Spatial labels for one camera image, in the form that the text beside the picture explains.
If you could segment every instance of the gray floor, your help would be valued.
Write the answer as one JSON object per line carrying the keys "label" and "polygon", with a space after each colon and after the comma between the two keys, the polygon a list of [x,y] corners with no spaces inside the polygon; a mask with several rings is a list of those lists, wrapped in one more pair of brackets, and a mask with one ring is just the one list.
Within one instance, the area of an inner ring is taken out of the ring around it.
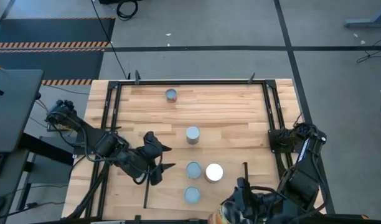
{"label": "gray floor", "polygon": [[[95,2],[101,16],[115,15],[115,5]],[[0,15],[6,4],[7,0],[0,0]],[[345,19],[372,17],[381,0],[281,0],[281,5],[294,46],[359,46],[381,39],[381,30],[343,28]],[[16,0],[8,14],[8,18],[93,16],[89,0]],[[116,21],[112,41],[115,47],[284,46],[273,0],[143,0],[134,19]],[[313,121],[328,136],[322,156],[336,212],[381,219],[381,59],[356,64],[364,55],[295,52]],[[121,52],[118,58],[127,73],[137,69],[143,79],[246,78],[253,72],[256,78],[293,77],[286,52]],[[123,78],[112,53],[103,57],[100,78]],[[65,88],[89,91],[87,86]],[[59,98],[70,99],[83,116],[87,96],[48,87],[41,92],[47,106]],[[31,116],[44,120],[37,105]],[[31,120],[26,132],[54,135]],[[65,198],[65,189],[32,192],[29,202]],[[37,208],[8,223],[56,220],[61,211],[62,206]]]}

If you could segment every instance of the wooden tabletop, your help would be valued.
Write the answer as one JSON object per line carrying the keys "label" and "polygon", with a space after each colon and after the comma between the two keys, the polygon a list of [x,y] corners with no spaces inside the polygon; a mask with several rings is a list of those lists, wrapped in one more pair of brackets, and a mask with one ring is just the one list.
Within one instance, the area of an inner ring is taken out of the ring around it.
{"label": "wooden tabletop", "polygon": [[[85,121],[99,128],[105,104],[108,80],[92,83]],[[292,80],[276,80],[283,117],[291,128],[300,114]],[[177,101],[168,103],[167,89],[177,91]],[[269,90],[271,105],[273,95]],[[110,108],[108,126],[113,109]],[[274,110],[276,128],[278,118]],[[139,85],[124,86],[116,126],[132,147],[143,145],[143,136],[154,131],[156,137],[172,151],[165,152],[163,163],[176,165],[163,173],[163,180],[150,186],[147,209],[143,208],[146,184],[136,185],[121,169],[112,166],[106,191],[104,220],[188,219],[203,218],[218,209],[233,193],[236,179],[244,177],[242,163],[248,162],[252,185],[277,188],[279,183],[275,157],[270,151],[268,116],[261,85]],[[186,141],[186,128],[197,126],[200,140],[196,145]],[[223,168],[221,181],[210,184],[203,176],[190,179],[186,165],[196,161],[202,171],[211,163]],[[93,163],[84,159],[72,172],[62,216],[69,215],[87,192]],[[184,200],[187,187],[197,187],[198,204]],[[95,194],[92,215],[96,215],[99,192]]]}

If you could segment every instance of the wooden table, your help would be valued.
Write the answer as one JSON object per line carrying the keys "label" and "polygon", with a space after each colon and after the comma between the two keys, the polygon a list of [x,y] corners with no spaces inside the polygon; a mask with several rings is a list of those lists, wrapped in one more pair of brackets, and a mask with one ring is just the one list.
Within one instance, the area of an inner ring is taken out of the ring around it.
{"label": "wooden table", "polygon": [[[299,105],[290,79],[276,80],[285,125],[291,128],[300,114]],[[85,121],[100,128],[107,93],[107,80],[92,83]],[[168,103],[164,93],[177,90],[176,103]],[[269,90],[272,108],[273,93]],[[107,124],[111,123],[113,104]],[[278,116],[273,110],[276,129]],[[142,219],[206,219],[220,202],[233,193],[236,179],[244,177],[243,162],[248,162],[248,178],[252,185],[277,188],[279,183],[275,157],[270,151],[267,131],[270,126],[262,85],[131,85],[121,89],[118,110],[118,132],[132,147],[143,145],[143,136],[154,131],[156,137],[173,148],[165,152],[163,163],[176,165],[163,173],[163,181],[150,186],[147,208],[144,209],[146,184],[136,185],[121,169],[112,166],[106,191],[104,220]],[[197,126],[200,141],[190,145],[186,128]],[[207,165],[218,163],[223,167],[223,179],[210,184],[203,177],[189,179],[185,174],[190,161]],[[62,216],[69,215],[87,192],[93,163],[84,159],[74,168],[68,187]],[[197,205],[184,201],[184,190],[195,186],[201,192]],[[99,192],[95,194],[92,215],[96,215]],[[322,204],[319,197],[316,205]]]}

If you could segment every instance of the black floor mat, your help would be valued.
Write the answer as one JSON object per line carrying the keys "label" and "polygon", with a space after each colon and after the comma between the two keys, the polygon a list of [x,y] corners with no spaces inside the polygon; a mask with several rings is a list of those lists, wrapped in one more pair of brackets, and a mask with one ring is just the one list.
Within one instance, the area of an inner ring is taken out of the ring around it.
{"label": "black floor mat", "polygon": [[[115,18],[104,17],[101,21],[111,38]],[[0,25],[0,48],[105,47],[107,44],[97,18],[4,19]]]}
{"label": "black floor mat", "polygon": [[42,69],[46,85],[88,85],[98,79],[103,49],[0,50],[4,69]]}

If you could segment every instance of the black metal frame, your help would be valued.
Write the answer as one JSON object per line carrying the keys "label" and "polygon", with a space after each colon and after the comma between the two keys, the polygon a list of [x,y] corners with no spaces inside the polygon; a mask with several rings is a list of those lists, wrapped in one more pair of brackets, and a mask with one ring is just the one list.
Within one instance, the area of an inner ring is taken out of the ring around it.
{"label": "black metal frame", "polygon": [[[268,122],[270,124],[270,130],[275,130],[275,122],[273,119],[273,113],[272,113],[272,107],[270,102],[270,96],[268,93],[268,88],[272,89],[273,99],[275,102],[275,109],[278,115],[278,121],[280,128],[283,128],[285,126],[285,121],[283,119],[283,113],[281,110],[278,90],[276,88],[276,82],[275,80],[247,80],[247,79],[235,79],[235,80],[138,80],[137,82],[135,80],[125,80],[125,81],[109,81],[108,83],[108,92],[106,94],[106,100],[105,100],[105,107],[103,110],[103,117],[101,122],[101,128],[106,129],[106,121],[108,117],[108,111],[110,107],[110,100],[111,100],[111,94],[114,88],[116,88],[116,98],[115,98],[115,104],[113,107],[113,117],[111,120],[111,130],[115,131],[116,129],[116,122],[118,117],[118,108],[120,103],[120,96],[121,96],[121,89],[123,86],[126,85],[261,85],[263,88],[263,94],[264,94],[264,100],[265,100],[265,106],[266,106],[266,112],[268,115]],[[283,164],[281,154],[280,153],[274,153],[275,154],[275,160],[276,165],[278,168],[278,174],[281,177],[283,173],[286,171],[285,165]],[[293,161],[291,158],[290,153],[286,153],[286,163],[289,166],[293,165]],[[245,169],[245,177],[248,178],[248,168],[247,163],[243,163],[244,169]],[[95,181],[97,177],[97,170],[99,168],[99,164],[94,164],[93,174],[91,177],[91,184]],[[108,182],[108,176],[103,180],[103,183],[101,185],[101,193],[100,198],[98,202],[98,213],[96,217],[102,219],[103,216],[103,207],[105,204],[105,195],[106,195],[106,189],[107,189],[107,182]],[[144,205],[143,207],[147,207],[148,203],[148,192],[149,192],[149,185],[150,185],[150,179],[148,176],[147,182],[146,182],[146,191],[144,196]],[[86,210],[86,217],[89,217],[91,214],[92,205],[88,205]],[[126,220],[126,223],[207,223],[207,220]]]}

